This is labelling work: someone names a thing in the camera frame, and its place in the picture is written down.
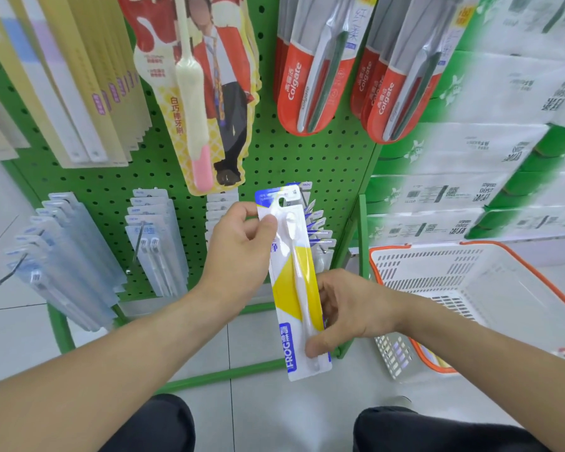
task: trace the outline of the forearm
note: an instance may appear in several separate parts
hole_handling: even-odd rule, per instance
[[[0,451],[95,452],[236,311],[193,290],[162,311],[0,382]]]
[[[402,332],[452,365],[539,441],[565,451],[565,360],[412,297]]]

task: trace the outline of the shopping basket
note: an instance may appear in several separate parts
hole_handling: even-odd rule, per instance
[[[483,326],[559,353],[565,296],[511,249],[492,241],[370,249],[377,282],[426,296]],[[392,378],[421,381],[456,370],[413,339],[375,339]]]

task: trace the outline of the left hand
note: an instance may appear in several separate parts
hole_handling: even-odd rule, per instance
[[[226,300],[238,313],[255,295],[268,274],[270,251],[277,233],[274,216],[262,221],[255,203],[232,205],[213,229],[203,276],[197,287]]]

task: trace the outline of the pink toothbrush handle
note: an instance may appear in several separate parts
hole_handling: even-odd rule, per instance
[[[201,157],[193,160],[193,177],[199,191],[210,191],[213,188],[210,147],[207,144],[201,149]]]

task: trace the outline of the green pegboard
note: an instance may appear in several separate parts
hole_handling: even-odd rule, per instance
[[[326,227],[341,239],[364,177],[370,175],[369,161],[380,148],[349,111],[354,74],[348,80],[334,120],[325,130],[310,137],[287,133],[278,121],[272,97],[278,0],[248,2],[260,50],[263,88],[261,102],[256,107],[249,156],[243,161],[246,183],[239,188],[241,200],[252,201],[259,189],[312,181],[312,197],[317,199],[317,208],[325,210]],[[143,88],[153,127],[145,135],[140,150],[132,153],[133,162],[125,168],[62,169],[0,65],[0,100],[32,145],[30,149],[19,150],[19,159],[4,163],[34,206],[40,206],[40,201],[47,199],[50,192],[74,192],[90,211],[123,267],[132,259],[132,247],[124,230],[132,190],[167,189],[176,207],[190,268],[189,288],[192,288],[201,277],[207,254],[205,198],[188,193],[151,87],[143,83]],[[142,268],[137,266],[132,270],[126,292],[120,296],[122,301],[154,296]]]

